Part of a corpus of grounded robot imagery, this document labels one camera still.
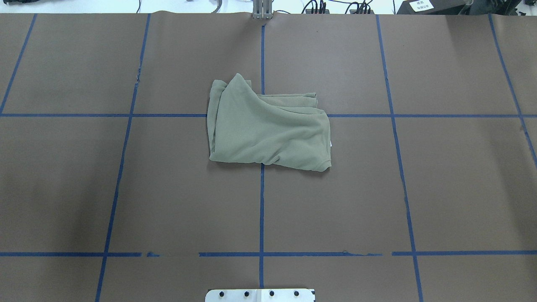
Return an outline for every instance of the metal stand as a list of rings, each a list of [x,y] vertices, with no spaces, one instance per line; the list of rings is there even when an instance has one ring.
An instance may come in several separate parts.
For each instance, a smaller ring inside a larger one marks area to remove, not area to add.
[[[272,0],[253,0],[254,19],[272,19]]]

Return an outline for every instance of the black box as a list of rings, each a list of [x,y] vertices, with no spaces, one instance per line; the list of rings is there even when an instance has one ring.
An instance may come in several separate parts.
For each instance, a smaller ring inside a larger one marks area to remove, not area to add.
[[[403,1],[401,7],[397,11],[398,15],[458,15],[466,5],[465,0],[429,0],[433,5],[433,9],[426,11],[414,11],[410,6],[411,2],[418,0]]]

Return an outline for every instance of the fabric fold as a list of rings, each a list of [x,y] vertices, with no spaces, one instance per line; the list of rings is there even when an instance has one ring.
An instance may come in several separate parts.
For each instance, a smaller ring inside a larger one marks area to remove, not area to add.
[[[215,80],[207,132],[212,161],[320,172],[331,166],[330,123],[315,93],[257,95],[240,74],[229,84]]]

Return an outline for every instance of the grid line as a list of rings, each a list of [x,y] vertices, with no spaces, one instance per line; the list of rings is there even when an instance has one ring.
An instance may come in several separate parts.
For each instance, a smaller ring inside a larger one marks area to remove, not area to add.
[[[117,204],[118,204],[119,184],[121,182],[121,177],[122,177],[122,174],[123,174],[123,167],[125,165],[125,152],[127,150],[127,143],[128,143],[129,134],[130,134],[130,126],[132,124],[134,106],[136,104],[136,96],[138,94],[138,84],[140,82],[140,74],[142,72],[143,55],[144,55],[145,50],[146,50],[147,33],[149,31],[149,22],[150,21],[151,21],[151,14],[147,14],[146,30],[144,31],[142,49],[140,51],[140,64],[138,66],[138,75],[136,76],[136,83],[134,84],[133,98],[132,98],[132,101],[130,103],[129,121],[127,122],[127,130],[125,131],[125,140],[123,142],[123,150],[121,152],[121,160],[120,160],[120,163],[119,163],[118,179],[117,179],[116,184],[115,184],[114,200],[113,200],[113,203],[112,203],[112,210],[110,211],[110,222],[108,223],[108,231],[106,233],[104,255],[103,255],[103,260],[102,260],[102,263],[101,263],[101,270],[100,270],[100,274],[99,274],[99,283],[97,284],[97,293],[95,295],[95,302],[99,302],[101,289],[103,288],[103,280],[104,280],[104,274],[105,274],[105,270],[106,270],[106,260],[108,258],[108,249],[110,248],[110,239],[112,237],[112,228],[114,226],[115,209],[116,209]]]
[[[261,94],[265,94],[265,26],[261,26]],[[265,165],[259,178],[259,288],[265,288]]]
[[[379,15],[375,15],[375,17],[376,17],[376,28],[379,34],[379,45],[380,45],[380,54],[382,57],[382,68],[384,70],[384,80],[386,82],[386,93],[388,94],[388,104],[390,107],[390,114],[394,114],[394,105],[391,100],[390,82],[388,80],[388,68],[386,64],[386,56],[384,54],[384,45],[382,43],[382,31],[380,27],[380,18],[379,18]],[[391,117],[391,127],[394,132],[395,150],[397,152],[397,162],[399,165],[399,175],[401,177],[401,182],[403,184],[404,202],[405,202],[405,206],[407,207],[407,224],[408,224],[408,233],[410,237],[410,246],[411,246],[412,252],[416,252],[416,243],[414,241],[414,231],[412,229],[412,217],[410,215],[410,205],[408,202],[407,183],[404,177],[403,161],[401,159],[401,149],[399,147],[399,137],[397,136],[397,125],[396,125],[394,116]],[[419,299],[419,302],[423,302],[422,281],[419,276],[418,257],[416,255],[413,255],[412,260],[414,263],[414,273],[416,275],[418,299]]]
[[[92,253],[61,251],[3,251],[0,257],[141,257],[142,253]]]
[[[15,80],[15,76],[17,75],[17,70],[19,69],[20,61],[23,58],[24,51],[26,50],[26,45],[28,45],[28,40],[30,39],[30,35],[32,34],[32,29],[33,29],[36,19],[37,19],[37,14],[35,13],[32,18],[32,22],[30,23],[30,27],[28,28],[28,32],[26,33],[26,38],[24,39],[23,46],[20,49],[19,57],[17,58],[15,67],[13,68],[13,73],[11,74],[11,78],[9,79],[8,87],[5,90],[4,98],[2,99],[2,104],[0,104],[0,114],[2,114],[2,112],[4,111],[5,103],[8,101],[9,91],[11,90],[11,86],[13,85],[13,81]]]
[[[345,251],[255,251],[199,253],[200,257],[379,257],[382,254],[353,254]]]
[[[537,250],[434,250],[394,251],[392,256],[537,255]]]
[[[537,114],[389,114],[328,113],[329,118],[537,118]],[[13,118],[206,118],[206,113],[0,113]]]
[[[528,145],[529,145],[529,150],[533,157],[533,163],[535,164],[535,167],[537,168],[537,155],[535,154],[535,149],[533,148],[532,140],[529,137],[528,128],[526,127],[526,122],[524,121],[524,117],[522,116],[522,110],[520,109],[520,104],[518,103],[517,94],[514,93],[513,83],[511,82],[511,77],[509,76],[509,72],[507,71],[507,66],[505,65],[505,61],[503,59],[502,50],[500,49],[498,38],[496,37],[496,30],[494,28],[494,21],[492,20],[491,14],[489,14],[489,24],[490,24],[490,29],[492,31],[492,37],[494,38],[494,45],[496,45],[496,50],[498,51],[498,57],[500,59],[500,63],[502,64],[502,68],[505,73],[505,79],[507,80],[507,84],[509,85],[509,90],[511,91],[511,96],[513,97],[514,105],[517,108],[518,117],[520,119],[520,123],[522,124],[522,128],[524,129],[524,135],[526,137],[526,141],[528,142]]]

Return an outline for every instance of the white label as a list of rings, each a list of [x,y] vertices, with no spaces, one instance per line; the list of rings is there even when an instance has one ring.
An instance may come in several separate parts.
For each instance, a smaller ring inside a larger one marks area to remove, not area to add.
[[[431,1],[429,0],[419,0],[419,1],[410,2],[410,6],[415,12],[434,9],[433,5],[431,4]]]

